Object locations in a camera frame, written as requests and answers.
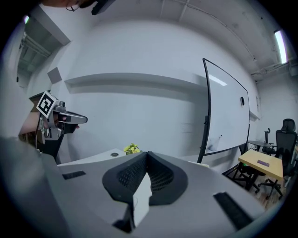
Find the ceiling light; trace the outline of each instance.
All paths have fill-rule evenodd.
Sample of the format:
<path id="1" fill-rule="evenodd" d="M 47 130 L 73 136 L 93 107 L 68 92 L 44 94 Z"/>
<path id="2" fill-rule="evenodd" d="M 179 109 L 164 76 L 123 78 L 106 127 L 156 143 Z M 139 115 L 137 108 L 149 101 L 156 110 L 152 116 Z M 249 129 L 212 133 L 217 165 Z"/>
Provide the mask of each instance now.
<path id="1" fill-rule="evenodd" d="M 214 82 L 216 82 L 216 83 L 218 83 L 218 84 L 220 84 L 222 86 L 226 86 L 227 85 L 225 82 L 223 82 L 220 79 L 212 76 L 211 74 L 209 74 L 208 77 L 209 77 L 210 80 L 212 80 L 212 81 L 214 81 Z"/>
<path id="2" fill-rule="evenodd" d="M 24 17 L 24 23 L 27 24 L 28 20 L 29 20 L 29 17 L 28 16 L 25 16 Z"/>
<path id="3" fill-rule="evenodd" d="M 276 40 L 278 41 L 278 47 L 279 47 L 279 53 L 281 58 L 281 63 L 284 64 L 287 62 L 287 56 L 285 53 L 285 46 L 284 46 L 284 40 L 283 36 L 281 34 L 281 31 L 275 32 Z"/>

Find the whiteboard frame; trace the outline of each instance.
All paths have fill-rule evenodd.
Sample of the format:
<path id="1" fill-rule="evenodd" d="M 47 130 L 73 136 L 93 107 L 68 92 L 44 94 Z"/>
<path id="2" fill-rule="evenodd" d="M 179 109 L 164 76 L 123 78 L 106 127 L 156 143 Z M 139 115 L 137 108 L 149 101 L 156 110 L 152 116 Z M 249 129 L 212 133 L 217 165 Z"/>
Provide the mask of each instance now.
<path id="1" fill-rule="evenodd" d="M 208 69 L 206 66 L 206 61 L 213 64 L 214 66 L 218 67 L 219 69 L 221 69 L 222 71 L 224 71 L 225 73 L 227 73 L 229 76 L 231 76 L 242 88 L 244 88 L 244 90 L 247 92 L 247 98 L 248 98 L 248 110 L 250 111 L 250 100 L 249 100 L 249 96 L 248 96 L 248 91 L 246 90 L 245 87 L 243 87 L 243 85 L 241 83 L 238 82 L 237 79 L 235 79 L 232 75 L 230 75 L 228 72 L 226 72 L 225 70 L 223 70 L 221 67 L 217 66 L 216 64 L 212 63 L 210 60 L 207 60 L 205 58 L 203 58 L 203 63 L 204 63 L 204 68 L 205 68 L 205 73 L 206 73 L 206 79 L 207 79 L 207 89 L 208 89 L 208 115 L 205 116 L 205 127 L 204 127 L 204 133 L 203 133 L 203 140 L 202 140 L 202 145 L 200 147 L 200 154 L 198 157 L 197 162 L 201 163 L 203 160 L 203 156 L 207 156 L 207 155 L 212 155 L 212 154 L 217 154 L 217 153 L 221 153 L 224 151 L 228 151 L 234 148 L 237 148 L 243 144 L 237 145 L 235 147 L 229 148 L 229 149 L 225 149 L 222 151 L 216 151 L 216 152 L 212 152 L 212 153 L 205 153 L 206 151 L 206 147 L 207 147 L 207 142 L 208 142 L 208 137 L 209 137 L 209 129 L 210 129 L 210 119 L 211 119 L 211 93 L 210 93 L 210 80 L 209 80 L 209 75 L 208 75 Z M 248 132 L 247 132 L 247 140 L 246 143 L 248 141 L 248 136 L 249 136 L 249 132 L 250 132 L 250 119 L 248 118 Z"/>

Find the yellow tabletop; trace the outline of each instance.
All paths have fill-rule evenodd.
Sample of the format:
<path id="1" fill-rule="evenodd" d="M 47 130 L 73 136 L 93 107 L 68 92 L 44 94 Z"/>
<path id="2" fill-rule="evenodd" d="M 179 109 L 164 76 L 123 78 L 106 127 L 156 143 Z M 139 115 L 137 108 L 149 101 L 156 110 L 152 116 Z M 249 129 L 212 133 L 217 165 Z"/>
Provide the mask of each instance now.
<path id="1" fill-rule="evenodd" d="M 249 150 L 248 152 L 241 155 L 238 159 L 240 162 L 249 165 L 277 180 L 283 180 L 283 164 L 281 159 L 266 155 L 254 150 Z M 269 163 L 269 167 L 264 166 L 257 161 L 261 160 L 265 163 Z"/>

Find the ceiling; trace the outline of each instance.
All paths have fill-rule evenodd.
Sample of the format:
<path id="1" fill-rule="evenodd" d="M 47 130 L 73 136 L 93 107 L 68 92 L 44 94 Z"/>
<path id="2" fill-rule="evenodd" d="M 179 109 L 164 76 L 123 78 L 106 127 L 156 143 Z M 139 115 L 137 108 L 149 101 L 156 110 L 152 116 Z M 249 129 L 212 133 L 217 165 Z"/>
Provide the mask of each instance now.
<path id="1" fill-rule="evenodd" d="M 253 0 L 117 0 L 96 17 L 99 21 L 123 17 L 176 21 L 211 36 L 234 54 L 253 77 L 262 78 L 267 68 L 282 68 L 274 38 L 279 26 Z M 288 58 L 296 57 L 290 47 L 287 54 Z"/>
<path id="2" fill-rule="evenodd" d="M 30 78 L 32 72 L 41 66 L 47 57 L 62 45 L 34 17 L 30 17 L 27 22 L 25 33 L 33 40 L 33 42 L 37 43 L 49 53 L 46 56 L 43 56 L 28 47 L 27 44 L 24 45 L 18 65 L 18 73 Z"/>

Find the round table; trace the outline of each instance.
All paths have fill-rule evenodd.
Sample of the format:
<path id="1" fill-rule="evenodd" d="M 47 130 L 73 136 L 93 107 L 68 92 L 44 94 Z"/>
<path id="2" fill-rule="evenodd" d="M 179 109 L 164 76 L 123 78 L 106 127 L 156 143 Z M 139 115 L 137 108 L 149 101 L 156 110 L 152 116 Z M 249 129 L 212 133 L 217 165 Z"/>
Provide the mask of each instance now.
<path id="1" fill-rule="evenodd" d="M 257 146 L 257 151 L 259 151 L 261 147 L 272 147 L 272 145 L 267 144 L 267 143 L 262 142 L 262 141 L 249 140 L 248 143 L 250 143 L 252 145 L 256 145 Z"/>

